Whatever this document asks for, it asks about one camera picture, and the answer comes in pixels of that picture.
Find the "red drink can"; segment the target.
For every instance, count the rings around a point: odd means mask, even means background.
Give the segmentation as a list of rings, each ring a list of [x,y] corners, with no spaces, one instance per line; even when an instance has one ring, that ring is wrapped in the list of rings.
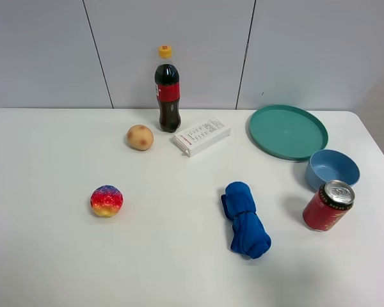
[[[306,225],[320,232],[330,230],[352,207],[355,193],[340,180],[320,186],[303,211]]]

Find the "cola bottle yellow cap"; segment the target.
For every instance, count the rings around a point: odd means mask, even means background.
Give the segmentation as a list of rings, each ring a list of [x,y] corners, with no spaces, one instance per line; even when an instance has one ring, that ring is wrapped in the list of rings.
[[[174,133],[181,123],[179,114],[180,76],[172,63],[172,47],[158,48],[161,63],[154,74],[156,97],[159,104],[159,124],[164,132]]]

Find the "white cardboard box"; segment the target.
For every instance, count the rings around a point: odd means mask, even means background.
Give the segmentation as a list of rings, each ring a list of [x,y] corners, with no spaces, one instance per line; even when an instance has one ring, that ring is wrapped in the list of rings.
[[[211,118],[173,135],[172,140],[188,157],[199,154],[228,137],[231,128],[217,118]]]

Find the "teal round plate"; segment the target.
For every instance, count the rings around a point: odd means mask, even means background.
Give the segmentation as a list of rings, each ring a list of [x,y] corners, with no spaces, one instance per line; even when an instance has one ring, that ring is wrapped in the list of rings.
[[[286,105],[266,106],[254,112],[248,131],[261,150],[289,161],[305,161],[328,144],[328,132],[318,118]]]

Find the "blue bowl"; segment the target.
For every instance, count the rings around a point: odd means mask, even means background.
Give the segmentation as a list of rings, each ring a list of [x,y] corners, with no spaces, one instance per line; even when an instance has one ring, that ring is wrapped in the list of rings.
[[[340,180],[353,186],[359,179],[360,170],[354,160],[341,152],[330,149],[313,153],[305,171],[305,180],[315,191],[332,180]]]

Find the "potato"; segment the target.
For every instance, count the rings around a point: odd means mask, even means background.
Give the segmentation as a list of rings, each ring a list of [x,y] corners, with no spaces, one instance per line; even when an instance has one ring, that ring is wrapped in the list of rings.
[[[127,131],[126,141],[131,148],[146,151],[153,145],[154,135],[148,127],[134,125]]]

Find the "rainbow coloured ball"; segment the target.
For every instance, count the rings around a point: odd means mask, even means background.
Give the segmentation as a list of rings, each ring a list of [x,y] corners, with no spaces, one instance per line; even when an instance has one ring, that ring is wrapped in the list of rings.
[[[123,204],[123,194],[112,185],[104,185],[97,188],[90,197],[92,211],[99,217],[115,216]]]

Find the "blue rolled cloth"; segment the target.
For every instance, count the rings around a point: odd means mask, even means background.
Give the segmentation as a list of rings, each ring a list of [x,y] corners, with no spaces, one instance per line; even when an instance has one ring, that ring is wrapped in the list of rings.
[[[234,233],[230,248],[233,252],[260,258],[271,247],[271,238],[260,221],[250,188],[244,182],[232,182],[221,195],[225,217]]]

